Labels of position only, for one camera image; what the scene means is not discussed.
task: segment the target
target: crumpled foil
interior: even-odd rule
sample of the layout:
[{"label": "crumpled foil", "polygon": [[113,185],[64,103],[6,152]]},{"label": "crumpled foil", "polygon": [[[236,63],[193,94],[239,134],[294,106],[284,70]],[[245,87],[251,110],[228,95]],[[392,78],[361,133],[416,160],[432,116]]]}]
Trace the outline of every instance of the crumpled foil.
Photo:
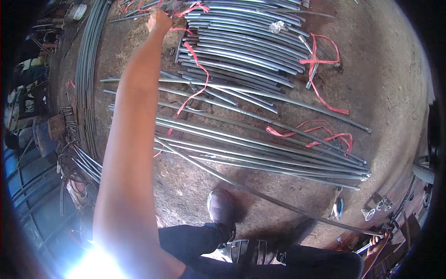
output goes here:
[{"label": "crumpled foil", "polygon": [[273,34],[278,34],[280,30],[287,30],[286,24],[283,21],[273,22],[268,28],[268,31]]}]

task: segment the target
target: forearm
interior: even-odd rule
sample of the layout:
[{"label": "forearm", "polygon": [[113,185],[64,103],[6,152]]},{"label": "forearm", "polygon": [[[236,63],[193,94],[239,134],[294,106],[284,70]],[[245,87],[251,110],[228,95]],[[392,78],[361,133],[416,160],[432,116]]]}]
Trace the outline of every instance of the forearm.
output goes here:
[{"label": "forearm", "polygon": [[177,278],[185,269],[159,245],[153,200],[153,139],[164,34],[152,30],[122,73],[93,222],[95,242],[133,278]]},{"label": "forearm", "polygon": [[152,154],[162,39],[154,30],[121,76],[95,212],[95,224],[97,219],[107,220],[107,226],[136,221],[156,242]]}]

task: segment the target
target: knee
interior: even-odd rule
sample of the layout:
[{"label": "knee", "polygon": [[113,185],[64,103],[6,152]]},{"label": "knee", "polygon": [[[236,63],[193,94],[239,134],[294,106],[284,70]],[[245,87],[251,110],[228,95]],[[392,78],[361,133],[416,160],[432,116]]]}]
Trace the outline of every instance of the knee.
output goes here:
[{"label": "knee", "polygon": [[359,278],[364,270],[364,260],[356,253],[343,254],[345,262],[349,263],[349,275],[345,278]]}]

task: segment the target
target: hand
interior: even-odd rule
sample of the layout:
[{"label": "hand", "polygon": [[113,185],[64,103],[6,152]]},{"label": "hand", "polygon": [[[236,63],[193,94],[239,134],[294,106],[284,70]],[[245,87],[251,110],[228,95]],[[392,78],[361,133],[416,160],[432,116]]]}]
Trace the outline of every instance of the hand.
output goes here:
[{"label": "hand", "polygon": [[370,238],[371,246],[367,249],[367,256],[371,256],[376,253],[380,253],[384,246],[387,244],[387,240],[389,239],[389,233],[386,232],[384,234],[384,239],[380,241],[380,237],[373,236]]},{"label": "hand", "polygon": [[149,32],[153,30],[159,30],[164,34],[172,27],[172,19],[169,18],[166,13],[158,8],[154,7],[151,9],[152,14],[150,15],[149,21],[146,22],[147,29]]}]

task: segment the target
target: black shoe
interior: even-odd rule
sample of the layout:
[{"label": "black shoe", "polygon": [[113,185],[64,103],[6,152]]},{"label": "black shoe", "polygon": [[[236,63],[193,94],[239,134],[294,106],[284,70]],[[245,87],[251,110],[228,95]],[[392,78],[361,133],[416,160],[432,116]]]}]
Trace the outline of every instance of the black shoe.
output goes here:
[{"label": "black shoe", "polygon": [[222,234],[228,235],[228,242],[235,238],[235,205],[231,196],[223,189],[210,192],[207,197],[207,210],[213,223],[218,224]]},{"label": "black shoe", "polygon": [[298,224],[293,231],[293,245],[300,245],[313,232],[317,224],[318,222],[314,219],[307,219]]}]

